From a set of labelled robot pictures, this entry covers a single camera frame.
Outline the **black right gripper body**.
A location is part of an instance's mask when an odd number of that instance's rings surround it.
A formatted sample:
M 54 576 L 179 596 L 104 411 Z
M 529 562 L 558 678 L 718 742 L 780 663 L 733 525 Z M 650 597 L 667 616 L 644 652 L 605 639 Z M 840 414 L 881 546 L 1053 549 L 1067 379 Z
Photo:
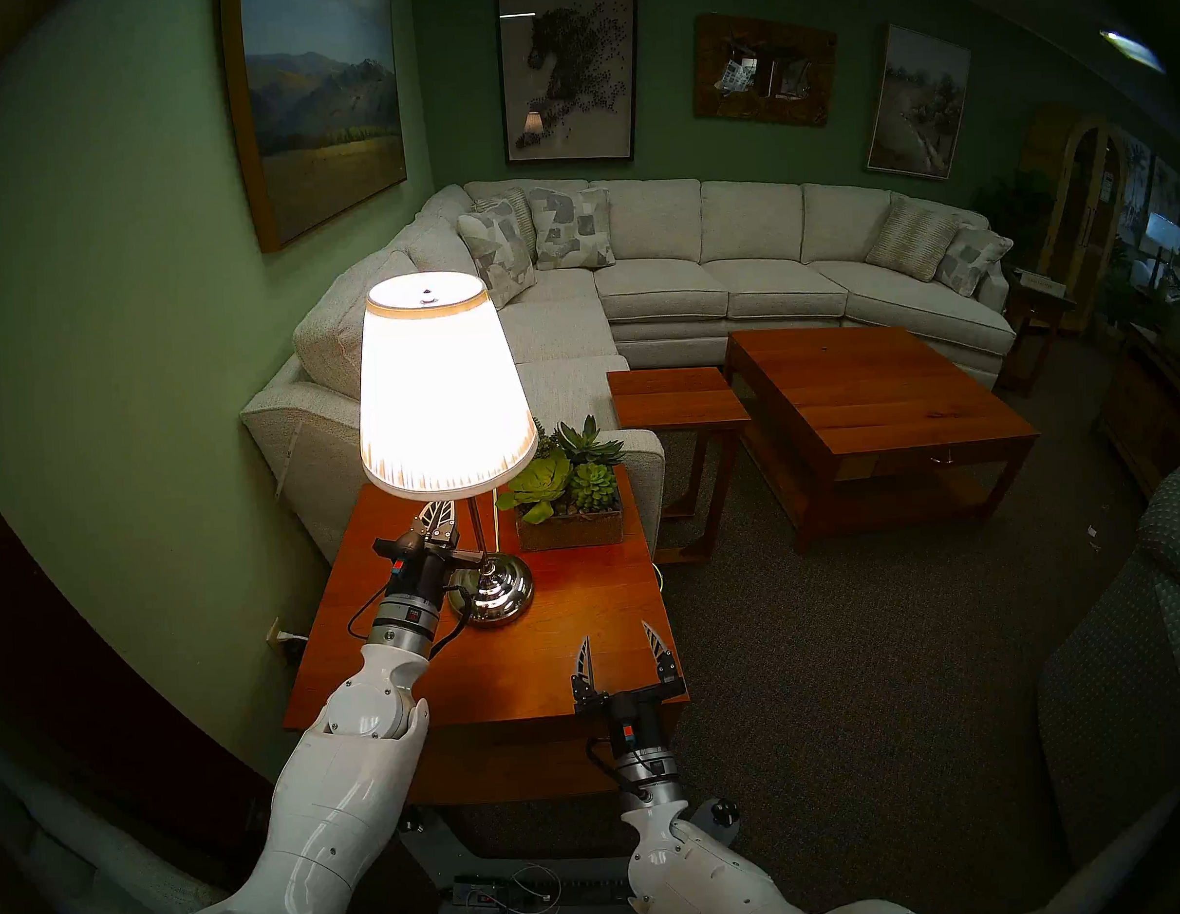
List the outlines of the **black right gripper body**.
M 612 695 L 599 692 L 589 682 L 573 683 L 571 692 L 575 714 L 604 714 L 612 760 L 620 760 L 670 747 L 658 706 L 663 701 L 687 693 L 687 689 L 686 680 L 675 678 Z

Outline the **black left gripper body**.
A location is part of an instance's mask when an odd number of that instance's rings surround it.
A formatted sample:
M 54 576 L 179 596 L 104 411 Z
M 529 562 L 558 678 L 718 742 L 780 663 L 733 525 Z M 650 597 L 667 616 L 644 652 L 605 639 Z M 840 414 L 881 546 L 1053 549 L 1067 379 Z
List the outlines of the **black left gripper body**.
M 455 525 L 422 534 L 409 530 L 395 540 L 376 538 L 373 551 L 392 563 L 384 599 L 391 596 L 440 599 L 454 570 L 480 567 L 483 548 L 463 550 L 459 538 Z

